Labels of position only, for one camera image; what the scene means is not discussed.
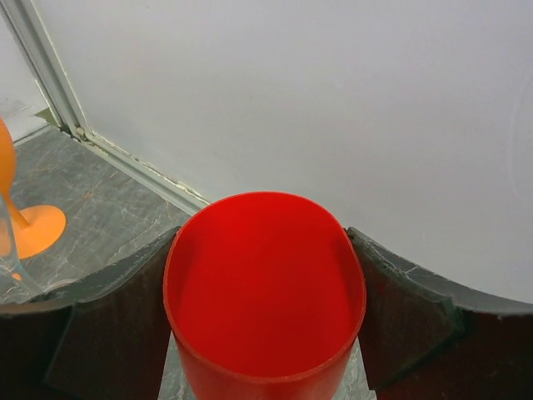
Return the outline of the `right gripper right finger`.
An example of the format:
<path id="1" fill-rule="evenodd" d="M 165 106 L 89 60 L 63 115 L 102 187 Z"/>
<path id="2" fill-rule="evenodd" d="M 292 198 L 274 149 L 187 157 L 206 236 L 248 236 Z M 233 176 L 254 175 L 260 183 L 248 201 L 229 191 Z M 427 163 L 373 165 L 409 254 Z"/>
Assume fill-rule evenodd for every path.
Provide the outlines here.
<path id="1" fill-rule="evenodd" d="M 359 333 L 380 399 L 530 399 L 532 306 L 452 282 L 346 230 L 366 279 Z"/>

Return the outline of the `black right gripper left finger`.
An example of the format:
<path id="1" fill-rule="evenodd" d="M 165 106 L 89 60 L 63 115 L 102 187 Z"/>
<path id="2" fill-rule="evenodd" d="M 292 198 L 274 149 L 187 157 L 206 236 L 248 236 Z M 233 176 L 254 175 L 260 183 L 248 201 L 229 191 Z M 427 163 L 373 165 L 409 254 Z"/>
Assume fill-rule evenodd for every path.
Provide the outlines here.
<path id="1" fill-rule="evenodd" d="M 173 227 L 131 255 L 1 306 L 3 399 L 155 399 L 170 326 L 164 268 Z"/>

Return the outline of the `clear wine glass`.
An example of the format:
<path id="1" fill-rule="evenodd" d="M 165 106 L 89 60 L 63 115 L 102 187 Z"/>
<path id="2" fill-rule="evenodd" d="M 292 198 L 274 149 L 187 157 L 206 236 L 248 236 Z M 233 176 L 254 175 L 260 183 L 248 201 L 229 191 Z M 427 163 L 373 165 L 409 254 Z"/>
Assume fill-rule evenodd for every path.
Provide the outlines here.
<path id="1" fill-rule="evenodd" d="M 43 293 L 22 266 L 7 205 L 1 197 L 1 304 L 24 303 Z"/>

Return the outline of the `orange plastic wine glass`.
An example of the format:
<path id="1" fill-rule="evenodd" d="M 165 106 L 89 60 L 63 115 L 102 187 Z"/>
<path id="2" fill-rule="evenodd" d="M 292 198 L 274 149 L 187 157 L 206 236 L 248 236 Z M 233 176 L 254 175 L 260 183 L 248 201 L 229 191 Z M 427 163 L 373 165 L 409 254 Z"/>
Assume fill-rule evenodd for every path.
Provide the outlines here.
<path id="1" fill-rule="evenodd" d="M 17 155 L 10 132 L 1 120 L 1 194 L 7 205 L 18 255 L 35 256 L 50 248 L 63 234 L 67 224 L 64 212 L 53 205 L 37 205 L 19 210 L 11 199 L 17 169 Z"/>

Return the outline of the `red plastic wine glass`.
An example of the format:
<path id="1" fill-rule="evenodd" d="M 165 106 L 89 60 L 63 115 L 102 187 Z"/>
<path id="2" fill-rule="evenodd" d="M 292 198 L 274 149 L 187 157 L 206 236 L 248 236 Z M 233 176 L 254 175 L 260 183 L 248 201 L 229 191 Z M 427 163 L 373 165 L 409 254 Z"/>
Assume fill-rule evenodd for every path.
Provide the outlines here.
<path id="1" fill-rule="evenodd" d="M 197 398 L 331 399 L 365 316 L 366 284 L 323 206 L 246 192 L 177 231 L 163 301 Z"/>

